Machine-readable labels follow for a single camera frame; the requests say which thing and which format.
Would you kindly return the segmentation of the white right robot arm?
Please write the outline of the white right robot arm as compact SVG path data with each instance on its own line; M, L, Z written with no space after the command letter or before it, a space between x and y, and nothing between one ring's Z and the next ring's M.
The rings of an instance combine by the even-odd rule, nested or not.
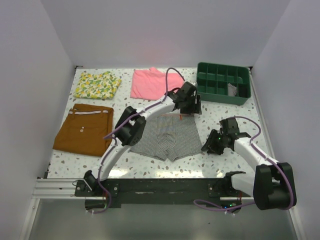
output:
M230 149L247 162L254 174L227 172L213 189L223 191L230 197L241 191L252 196L260 210L291 209L297 204L292 166L277 161L257 146L254 140L262 132L260 126L257 127L258 133L250 136L240 130L238 119L238 116L234 116L220 120L220 129L210 132L201 150L221 155L225 149Z

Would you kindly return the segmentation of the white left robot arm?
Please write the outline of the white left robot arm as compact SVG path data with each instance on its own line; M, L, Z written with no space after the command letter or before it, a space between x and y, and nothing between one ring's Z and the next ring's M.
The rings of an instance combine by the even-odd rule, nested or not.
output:
M110 171L123 153L141 140L147 122L176 110L198 114L200 105L201 97L197 92L197 84L185 81L182 87L166 92L154 103L141 108L125 108L115 129L105 136L106 139L111 139L111 143L100 158L100 164L96 169L88 170L84 174L86 191L92 196L99 196L106 190L102 181L109 177Z

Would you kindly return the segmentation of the grey striped underwear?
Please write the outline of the grey striped underwear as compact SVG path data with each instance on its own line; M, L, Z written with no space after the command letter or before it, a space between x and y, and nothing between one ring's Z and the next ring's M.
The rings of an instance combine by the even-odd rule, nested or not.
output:
M142 138L130 151L156 160L174 162L199 154L201 148L193 114L165 114L146 123Z

